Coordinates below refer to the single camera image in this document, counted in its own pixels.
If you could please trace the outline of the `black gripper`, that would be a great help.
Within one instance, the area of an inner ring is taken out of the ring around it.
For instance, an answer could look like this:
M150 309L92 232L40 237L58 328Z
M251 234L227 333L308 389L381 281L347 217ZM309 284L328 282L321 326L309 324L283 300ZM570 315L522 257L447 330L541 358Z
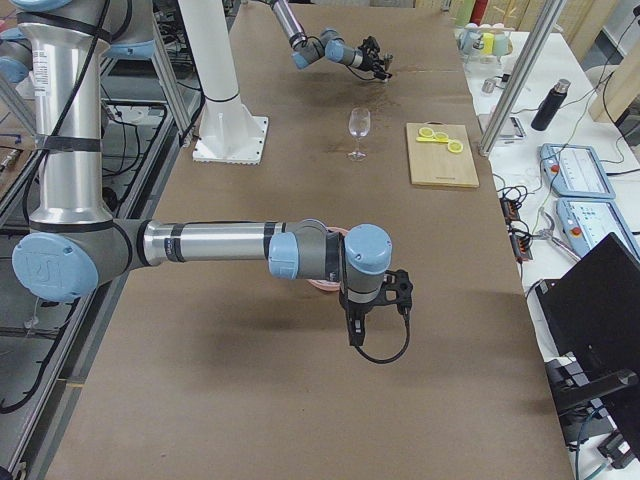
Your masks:
M347 297L339 298L345 310L350 346L362 346L365 340L366 315L374 308L374 302L358 303Z
M385 75L384 62L381 59L380 51L375 48L358 48L360 53L360 63L357 69L364 72L372 72L374 75Z

